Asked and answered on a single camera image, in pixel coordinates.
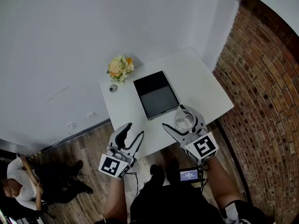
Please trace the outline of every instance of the white shirt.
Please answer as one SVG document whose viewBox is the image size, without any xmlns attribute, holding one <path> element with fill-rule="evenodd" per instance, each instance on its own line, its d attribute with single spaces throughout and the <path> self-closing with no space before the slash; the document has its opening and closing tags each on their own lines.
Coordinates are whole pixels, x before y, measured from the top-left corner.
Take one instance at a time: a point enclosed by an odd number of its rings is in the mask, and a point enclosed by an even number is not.
<svg viewBox="0 0 299 224">
<path fill-rule="evenodd" d="M 13 160 L 7 167 L 7 178 L 14 179 L 23 185 L 20 194 L 16 197 L 18 203 L 24 207 L 36 210 L 36 204 L 32 201 L 36 197 L 36 187 L 27 171 L 22 170 L 22 167 L 24 167 L 22 159 L 16 158 Z"/>
</svg>

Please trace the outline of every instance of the black pants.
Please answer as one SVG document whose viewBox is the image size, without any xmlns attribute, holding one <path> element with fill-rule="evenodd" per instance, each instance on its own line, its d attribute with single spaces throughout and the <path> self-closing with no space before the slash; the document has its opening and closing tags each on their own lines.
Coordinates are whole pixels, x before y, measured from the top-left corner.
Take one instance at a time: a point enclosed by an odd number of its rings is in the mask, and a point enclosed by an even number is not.
<svg viewBox="0 0 299 224">
<path fill-rule="evenodd" d="M 51 203 L 68 203 L 82 192 L 82 187 L 76 185 L 75 181 L 67 190 L 63 190 L 73 172 L 72 167 L 59 162 L 44 164 L 36 169 L 35 173 L 43 185 L 42 200 Z"/>
</svg>

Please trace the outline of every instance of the orange flower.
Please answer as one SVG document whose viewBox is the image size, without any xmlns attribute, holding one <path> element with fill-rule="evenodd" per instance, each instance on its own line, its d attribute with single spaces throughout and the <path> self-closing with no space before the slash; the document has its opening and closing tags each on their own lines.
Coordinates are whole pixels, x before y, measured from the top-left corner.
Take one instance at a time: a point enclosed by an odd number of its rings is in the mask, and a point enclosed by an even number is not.
<svg viewBox="0 0 299 224">
<path fill-rule="evenodd" d="M 128 62 L 129 64 L 132 64 L 132 63 L 133 63 L 132 58 L 127 57 L 127 62 Z"/>
</svg>

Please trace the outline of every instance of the sitting man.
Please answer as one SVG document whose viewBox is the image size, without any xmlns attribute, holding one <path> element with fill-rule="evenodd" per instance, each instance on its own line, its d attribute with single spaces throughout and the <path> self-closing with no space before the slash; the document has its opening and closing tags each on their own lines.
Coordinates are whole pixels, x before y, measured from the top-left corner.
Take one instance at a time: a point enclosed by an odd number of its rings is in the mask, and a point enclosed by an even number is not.
<svg viewBox="0 0 299 224">
<path fill-rule="evenodd" d="M 206 162 L 209 184 L 220 212 L 209 204 L 200 189 L 180 183 L 178 164 L 167 172 L 170 185 L 163 186 L 164 172 L 153 165 L 152 178 L 131 205 L 131 224 L 199 223 L 199 224 L 264 224 L 266 216 L 245 202 L 216 157 Z M 104 220 L 96 222 L 126 224 L 127 206 L 124 180 L 111 178 Z"/>
<path fill-rule="evenodd" d="M 83 167 L 78 161 L 73 167 L 66 163 L 53 162 L 41 165 L 32 170 L 25 157 L 16 158 L 7 167 L 7 179 L 2 179 L 0 185 L 7 197 L 15 198 L 19 204 L 32 210 L 42 209 L 42 200 L 49 203 L 68 203 L 77 194 L 93 190 L 82 183 L 74 181 L 70 176 L 77 176 Z M 72 186 L 63 190 L 62 179 L 71 182 Z"/>
</svg>

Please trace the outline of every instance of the small screen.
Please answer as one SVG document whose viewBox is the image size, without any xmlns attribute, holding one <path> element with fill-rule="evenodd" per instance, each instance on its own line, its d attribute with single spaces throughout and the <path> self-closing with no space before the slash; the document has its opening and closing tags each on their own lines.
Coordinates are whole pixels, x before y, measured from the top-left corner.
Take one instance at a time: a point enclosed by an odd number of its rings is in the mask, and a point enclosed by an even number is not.
<svg viewBox="0 0 299 224">
<path fill-rule="evenodd" d="M 189 181 L 198 179 L 198 172 L 197 170 L 189 170 L 189 171 L 182 171 L 180 172 L 181 181 Z"/>
</svg>

